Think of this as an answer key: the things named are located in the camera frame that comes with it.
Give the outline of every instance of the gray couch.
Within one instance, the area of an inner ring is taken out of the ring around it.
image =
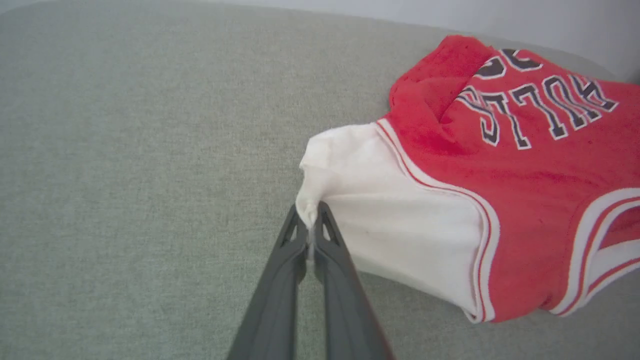
[[[0,15],[0,359],[223,359],[307,139],[384,115],[391,84],[447,33],[163,0]],[[362,281],[398,360],[640,357],[640,272],[568,318],[481,325]],[[324,358],[323,329],[308,277],[300,359]]]

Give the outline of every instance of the red jersey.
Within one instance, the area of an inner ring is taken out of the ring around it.
[[[447,37],[392,87],[381,133],[483,218],[475,321],[558,315],[640,267],[640,87]]]

